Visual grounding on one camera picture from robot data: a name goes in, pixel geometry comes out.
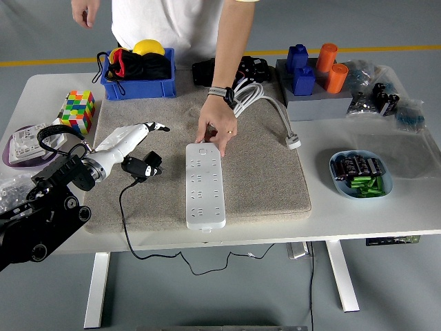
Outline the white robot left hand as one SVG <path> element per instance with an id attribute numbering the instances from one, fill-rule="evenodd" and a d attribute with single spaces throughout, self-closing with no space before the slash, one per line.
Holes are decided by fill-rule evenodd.
<path id="1" fill-rule="evenodd" d="M 167 126 L 157 122 L 117 128 L 83 159 L 83 163 L 92 178 L 97 183 L 102 182 L 110 175 L 113 165 L 122 163 L 148 133 L 155 130 L 170 131 Z"/>

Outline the person's right hand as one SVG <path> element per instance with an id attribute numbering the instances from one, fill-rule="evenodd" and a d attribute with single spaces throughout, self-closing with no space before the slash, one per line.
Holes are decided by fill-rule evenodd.
<path id="1" fill-rule="evenodd" d="M 100 0 L 71 0 L 72 18 L 81 27 L 92 29 L 100 4 Z"/>

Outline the person's left hand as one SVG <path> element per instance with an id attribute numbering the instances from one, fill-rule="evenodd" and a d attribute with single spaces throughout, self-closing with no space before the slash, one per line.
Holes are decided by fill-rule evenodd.
<path id="1" fill-rule="evenodd" d="M 217 131 L 216 136 L 209 141 L 218 146 L 220 155 L 225 156 L 227 143 L 237 135 L 238 122 L 233 110 L 222 97 L 209 94 L 200 111 L 196 143 L 205 139 L 207 127 L 212 126 Z"/>

